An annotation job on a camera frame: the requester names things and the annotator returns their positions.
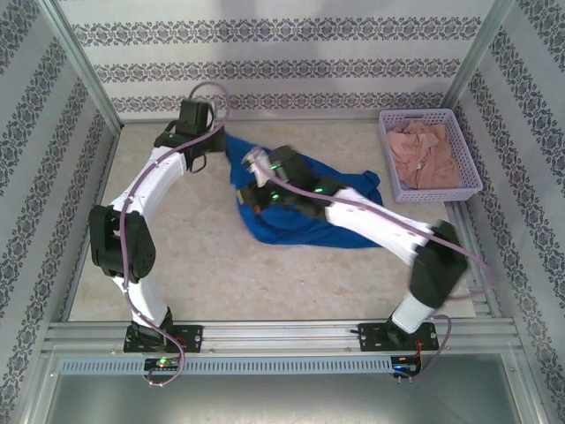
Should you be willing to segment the blue printed t-shirt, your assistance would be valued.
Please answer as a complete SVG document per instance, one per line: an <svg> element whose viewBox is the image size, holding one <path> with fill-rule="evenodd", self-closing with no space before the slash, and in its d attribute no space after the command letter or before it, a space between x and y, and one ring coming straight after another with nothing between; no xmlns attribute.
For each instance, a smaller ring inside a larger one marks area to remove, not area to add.
<svg viewBox="0 0 565 424"><path fill-rule="evenodd" d="M242 164L244 156L254 147L246 140L228 134L226 156L230 162L230 183L240 189L253 182L254 175ZM369 200L381 205L380 177L371 170L361 174L347 174L335 170L310 156L305 162L316 176L336 178L350 186ZM377 244L356 232L304 216L292 208L274 205L260 214L252 208L239 204L238 213L248 231L260 242L270 245L305 245L343 249L373 248Z"/></svg>

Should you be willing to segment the peach crumpled cloth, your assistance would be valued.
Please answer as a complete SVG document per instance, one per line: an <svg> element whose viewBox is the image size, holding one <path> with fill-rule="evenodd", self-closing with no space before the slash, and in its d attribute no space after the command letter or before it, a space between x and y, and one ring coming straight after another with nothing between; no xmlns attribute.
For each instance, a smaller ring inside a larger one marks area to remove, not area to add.
<svg viewBox="0 0 565 424"><path fill-rule="evenodd" d="M410 121L387 134L399 180L415 190L452 189L460 184L444 124Z"/></svg>

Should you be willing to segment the lavender plastic basket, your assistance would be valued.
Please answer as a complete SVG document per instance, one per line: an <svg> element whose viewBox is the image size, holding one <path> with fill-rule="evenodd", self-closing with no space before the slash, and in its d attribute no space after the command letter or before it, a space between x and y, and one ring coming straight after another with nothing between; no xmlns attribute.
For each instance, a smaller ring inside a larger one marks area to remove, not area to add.
<svg viewBox="0 0 565 424"><path fill-rule="evenodd" d="M456 159L460 184L452 189L415 190L399 180L395 162L387 144L387 134L395 127L420 121L425 125L444 124L449 144ZM483 189L482 181L473 162L456 117L450 109L383 110L379 119L380 142L388 170L391 192L397 202L451 202L467 201Z"/></svg>

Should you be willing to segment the aluminium table edge rail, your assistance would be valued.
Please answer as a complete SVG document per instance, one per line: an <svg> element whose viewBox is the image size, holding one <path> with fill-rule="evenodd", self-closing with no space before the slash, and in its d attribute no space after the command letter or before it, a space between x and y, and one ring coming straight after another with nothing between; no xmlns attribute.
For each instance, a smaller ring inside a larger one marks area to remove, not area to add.
<svg viewBox="0 0 565 424"><path fill-rule="evenodd" d="M159 124L164 125L174 118L162 119L126 119L123 121L124 125L141 125L141 124ZM300 124L314 124L314 123L378 123L379 117L284 117L284 118L229 118L229 124L250 124L250 123L300 123Z"/></svg>

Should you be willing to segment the aluminium frame post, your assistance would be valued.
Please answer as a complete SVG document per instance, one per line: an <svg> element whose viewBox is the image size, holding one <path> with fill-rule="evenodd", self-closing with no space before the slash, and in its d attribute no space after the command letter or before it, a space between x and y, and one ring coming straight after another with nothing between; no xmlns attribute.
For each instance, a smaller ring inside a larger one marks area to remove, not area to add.
<svg viewBox="0 0 565 424"><path fill-rule="evenodd" d="M88 93L94 100L97 109L101 112L114 134L124 126L118 116L112 101L98 77L94 66L82 48L78 36L74 33L72 25L65 17L57 0L36 0L42 13L52 27L55 36L59 39L68 58L72 62L76 73L86 86Z"/></svg>
<svg viewBox="0 0 565 424"><path fill-rule="evenodd" d="M488 51L493 38L515 3L516 0L493 0L492 7L483 20L454 80L442 99L442 108L453 109L456 106L472 75L478 69L483 56Z"/></svg>

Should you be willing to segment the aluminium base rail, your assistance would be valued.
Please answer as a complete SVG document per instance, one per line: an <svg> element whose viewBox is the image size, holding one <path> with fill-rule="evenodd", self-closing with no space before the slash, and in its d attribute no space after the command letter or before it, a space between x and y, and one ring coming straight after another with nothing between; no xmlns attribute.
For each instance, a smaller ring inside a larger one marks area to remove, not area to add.
<svg viewBox="0 0 565 424"><path fill-rule="evenodd" d="M509 318L434 319L445 354L506 353L524 345ZM41 353L119 354L127 322L56 322ZM200 322L200 352L223 356L353 355L360 352L358 321Z"/></svg>

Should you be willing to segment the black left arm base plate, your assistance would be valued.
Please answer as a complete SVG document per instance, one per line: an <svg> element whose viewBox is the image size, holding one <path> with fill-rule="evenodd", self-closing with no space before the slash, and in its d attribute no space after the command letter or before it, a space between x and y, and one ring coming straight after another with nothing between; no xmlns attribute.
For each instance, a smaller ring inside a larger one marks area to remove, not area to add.
<svg viewBox="0 0 565 424"><path fill-rule="evenodd" d="M203 327L174 324L170 335L183 347L184 352L199 353ZM128 353L179 353L178 347L159 332L132 323L126 330L123 351Z"/></svg>

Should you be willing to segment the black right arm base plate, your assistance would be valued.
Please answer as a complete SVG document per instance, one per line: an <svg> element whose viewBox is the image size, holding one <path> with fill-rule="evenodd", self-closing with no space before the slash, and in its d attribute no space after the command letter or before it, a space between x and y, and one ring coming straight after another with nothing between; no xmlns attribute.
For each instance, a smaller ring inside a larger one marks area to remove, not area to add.
<svg viewBox="0 0 565 424"><path fill-rule="evenodd" d="M439 349L435 326L424 322L415 333L409 334L392 322L362 322L357 327L362 352L408 352L421 349L434 352Z"/></svg>

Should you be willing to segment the aluminium side rail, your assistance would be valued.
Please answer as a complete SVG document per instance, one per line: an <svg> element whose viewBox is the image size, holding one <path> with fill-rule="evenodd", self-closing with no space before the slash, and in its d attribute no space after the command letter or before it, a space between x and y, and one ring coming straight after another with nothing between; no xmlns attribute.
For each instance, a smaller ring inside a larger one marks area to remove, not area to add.
<svg viewBox="0 0 565 424"><path fill-rule="evenodd" d="M512 307L508 305L506 293L508 279L498 260L491 257L496 250L488 248L477 235L475 222L464 202L444 204L448 220L455 226L462 247L482 260L486 269L470 260L465 279L473 293L473 305L477 315L491 318L511 318Z"/></svg>

